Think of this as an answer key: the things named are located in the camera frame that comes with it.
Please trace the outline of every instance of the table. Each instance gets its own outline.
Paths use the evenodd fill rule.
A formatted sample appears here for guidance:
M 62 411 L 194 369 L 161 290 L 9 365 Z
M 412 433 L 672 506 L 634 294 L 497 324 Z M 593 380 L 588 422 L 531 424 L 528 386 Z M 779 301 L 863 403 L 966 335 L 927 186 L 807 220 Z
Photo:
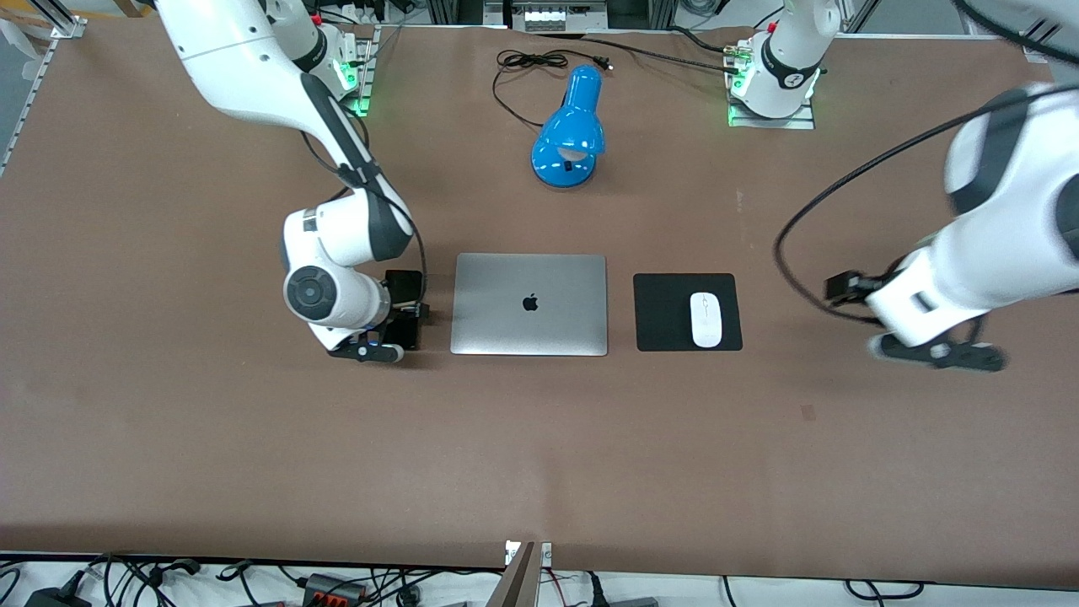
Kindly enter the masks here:
M 0 543 L 562 569 L 1075 585 L 1076 301 L 996 313 L 975 376 L 866 356 L 769 245 L 865 158 L 1046 78 L 1003 43 L 837 40 L 812 132 L 726 126 L 714 73 L 482 28 L 404 31 L 371 148 L 427 240 L 433 322 L 396 367 L 328 358 L 285 308 L 283 218 L 338 184 L 287 129 L 219 114 L 155 19 L 60 45 L 0 180 Z M 730 42 L 746 30 L 720 30 Z M 672 35 L 625 43 L 698 59 Z M 572 192 L 491 98 L 494 55 L 612 56 L 607 153 Z M 565 73 L 506 79 L 543 118 Z M 879 270 L 948 220 L 948 137 L 810 216 L 810 284 Z M 449 354 L 461 251 L 607 257 L 610 355 Z M 414 267 L 400 259 L 369 265 Z M 732 272 L 745 349 L 634 347 L 638 272 Z

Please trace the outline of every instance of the laptop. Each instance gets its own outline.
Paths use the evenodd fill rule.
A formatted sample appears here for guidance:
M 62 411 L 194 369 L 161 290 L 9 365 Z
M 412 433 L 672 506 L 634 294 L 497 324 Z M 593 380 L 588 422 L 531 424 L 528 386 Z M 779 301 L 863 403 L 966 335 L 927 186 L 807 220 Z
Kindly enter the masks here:
M 462 252 L 450 353 L 606 355 L 606 258 Z

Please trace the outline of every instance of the blue lamp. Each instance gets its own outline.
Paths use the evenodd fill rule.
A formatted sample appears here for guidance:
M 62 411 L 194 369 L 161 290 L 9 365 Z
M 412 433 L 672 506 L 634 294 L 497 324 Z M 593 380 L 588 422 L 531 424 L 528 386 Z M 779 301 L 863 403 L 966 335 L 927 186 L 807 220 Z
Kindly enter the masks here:
M 558 109 L 540 130 L 532 146 L 532 169 L 556 188 L 585 182 L 596 169 L 596 155 L 603 153 L 603 125 L 596 115 L 603 77 L 590 65 L 570 72 L 570 84 Z

